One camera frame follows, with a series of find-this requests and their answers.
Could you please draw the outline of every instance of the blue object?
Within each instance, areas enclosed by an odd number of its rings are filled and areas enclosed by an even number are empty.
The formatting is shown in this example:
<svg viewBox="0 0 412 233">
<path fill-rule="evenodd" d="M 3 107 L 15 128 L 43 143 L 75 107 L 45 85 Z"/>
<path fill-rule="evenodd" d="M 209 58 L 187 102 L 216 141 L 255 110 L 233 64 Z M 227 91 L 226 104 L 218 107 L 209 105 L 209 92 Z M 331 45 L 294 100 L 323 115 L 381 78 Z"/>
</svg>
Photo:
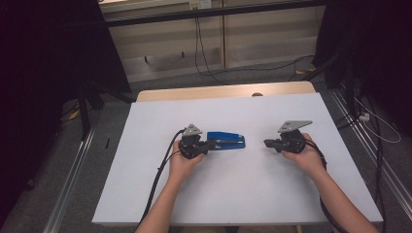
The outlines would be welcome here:
<svg viewBox="0 0 412 233">
<path fill-rule="evenodd" d="M 215 148 L 211 150 L 233 150 L 246 147 L 245 137 L 240 134 L 208 132 L 207 140 L 216 143 Z"/>
</svg>

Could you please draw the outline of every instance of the white table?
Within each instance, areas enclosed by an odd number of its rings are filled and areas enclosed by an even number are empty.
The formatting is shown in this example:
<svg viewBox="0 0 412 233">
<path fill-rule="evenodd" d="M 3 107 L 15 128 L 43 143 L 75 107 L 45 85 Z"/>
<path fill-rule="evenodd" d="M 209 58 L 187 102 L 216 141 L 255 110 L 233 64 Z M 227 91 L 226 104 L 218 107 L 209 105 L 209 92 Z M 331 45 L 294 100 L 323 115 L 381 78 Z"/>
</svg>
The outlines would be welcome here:
<svg viewBox="0 0 412 233">
<path fill-rule="evenodd" d="M 264 139 L 278 138 L 277 129 L 290 119 L 313 120 L 301 131 L 310 133 L 317 142 L 331 176 L 369 220 L 382 221 L 321 96 L 306 93 L 133 104 L 92 222 L 137 224 L 156 168 L 172 137 L 190 123 L 203 130 L 202 140 L 208 131 L 242 134 L 246 148 L 210 151 L 205 156 L 179 193 L 172 225 L 292 225 L 326 221 L 312 181 L 263 143 Z M 167 174 L 166 166 L 154 199 Z"/>
</svg>

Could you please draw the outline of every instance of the table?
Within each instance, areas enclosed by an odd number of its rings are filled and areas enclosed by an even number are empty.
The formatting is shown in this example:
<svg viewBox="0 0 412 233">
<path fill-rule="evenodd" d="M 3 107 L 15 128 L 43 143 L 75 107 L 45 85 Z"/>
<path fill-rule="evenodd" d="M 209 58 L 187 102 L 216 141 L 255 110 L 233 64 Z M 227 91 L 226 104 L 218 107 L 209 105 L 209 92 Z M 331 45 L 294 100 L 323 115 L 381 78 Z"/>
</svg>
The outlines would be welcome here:
<svg viewBox="0 0 412 233">
<path fill-rule="evenodd" d="M 255 92 L 264 96 L 245 97 Z M 209 152 L 181 189 L 172 225 L 273 225 L 326 221 L 319 205 L 319 193 L 310 179 L 262 142 L 276 137 L 276 130 L 285 119 L 314 120 L 313 124 L 305 126 L 305 131 L 310 132 L 326 155 L 330 175 L 366 217 L 381 221 L 322 98 L 313 92 L 310 83 L 143 91 L 130 110 L 92 222 L 137 224 L 156 167 L 175 133 L 173 127 L 179 128 L 185 123 L 194 123 L 204 132 L 240 130 L 237 133 L 246 137 L 247 146 L 243 150 Z M 208 114 L 202 112 L 211 108 L 214 111 Z M 195 119 L 195 122 L 188 122 L 189 119 Z M 166 178 L 161 177 L 154 199 Z"/>
</svg>

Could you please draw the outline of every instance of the hand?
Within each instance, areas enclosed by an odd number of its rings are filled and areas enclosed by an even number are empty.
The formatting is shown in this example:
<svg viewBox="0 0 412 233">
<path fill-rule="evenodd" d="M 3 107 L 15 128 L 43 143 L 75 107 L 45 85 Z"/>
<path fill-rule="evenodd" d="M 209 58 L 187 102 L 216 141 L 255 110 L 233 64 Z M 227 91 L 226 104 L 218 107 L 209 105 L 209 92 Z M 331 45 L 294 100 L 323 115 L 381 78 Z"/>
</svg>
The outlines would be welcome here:
<svg viewBox="0 0 412 233">
<path fill-rule="evenodd" d="M 313 142 L 312 138 L 307 133 L 302 133 L 303 137 Z M 301 153 L 292 153 L 282 150 L 282 155 L 296 163 L 296 165 L 309 176 L 314 172 L 324 171 L 324 165 L 318 154 L 318 152 L 310 146 L 305 146 L 305 149 Z"/>
<path fill-rule="evenodd" d="M 180 140 L 173 144 L 172 157 L 170 158 L 169 181 L 182 183 L 191 174 L 194 167 L 203 159 L 203 153 L 193 159 L 187 159 L 179 152 Z"/>
</svg>

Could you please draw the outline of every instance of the gray floor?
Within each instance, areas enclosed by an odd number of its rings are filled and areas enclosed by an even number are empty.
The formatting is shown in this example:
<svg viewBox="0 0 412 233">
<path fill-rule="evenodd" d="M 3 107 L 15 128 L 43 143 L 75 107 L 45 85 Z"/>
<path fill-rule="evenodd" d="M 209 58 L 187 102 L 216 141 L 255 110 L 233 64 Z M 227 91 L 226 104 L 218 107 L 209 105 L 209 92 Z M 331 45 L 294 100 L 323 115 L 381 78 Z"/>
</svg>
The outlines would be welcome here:
<svg viewBox="0 0 412 233">
<path fill-rule="evenodd" d="M 297 63 L 296 68 L 309 68 L 308 61 Z M 253 68 L 273 68 L 289 62 L 279 64 L 258 65 Z M 230 84 L 238 83 L 273 83 L 285 82 L 293 73 L 293 66 L 279 70 L 266 71 L 232 71 L 217 75 L 216 78 Z M 133 96 L 144 89 L 160 89 L 173 87 L 219 85 L 211 77 L 198 74 L 183 75 L 132 83 Z M 316 90 L 321 93 L 330 115 L 333 119 L 343 116 L 341 110 L 332 98 L 331 91 L 326 89 L 322 78 L 314 80 Z M 90 111 L 93 115 L 100 115 L 96 125 L 96 131 L 83 163 L 82 172 L 75 185 L 64 218 L 59 225 L 58 232 L 132 232 L 134 227 L 103 227 L 91 223 L 97 205 L 100 191 L 109 173 L 110 166 L 116 153 L 125 120 L 128 115 L 129 105 L 118 102 L 110 97 L 105 97 L 106 106 L 102 111 Z M 379 116 L 391 122 L 391 118 L 383 110 L 379 110 Z M 50 151 L 44 166 L 35 178 L 35 188 L 24 191 L 8 220 L 1 229 L 5 232 L 42 232 L 51 215 L 54 203 L 64 185 L 67 174 L 80 146 L 81 121 L 79 118 L 62 123 L 58 137 Z M 389 129 L 383 129 L 386 137 L 393 138 Z M 339 131 L 353 156 L 365 183 L 373 195 L 375 192 L 375 165 L 366 155 L 364 146 L 356 136 L 352 127 L 346 127 Z M 412 165 L 412 140 L 402 134 L 402 141 L 398 144 L 384 144 L 385 157 L 388 163 L 395 169 L 399 179 L 407 189 L 412 191 L 412 179 L 409 170 Z M 399 205 L 393 192 L 385 182 L 382 182 L 382 192 L 387 215 L 387 231 L 411 232 L 412 221 Z M 303 232 L 329 232 L 328 225 L 305 225 Z"/>
</svg>

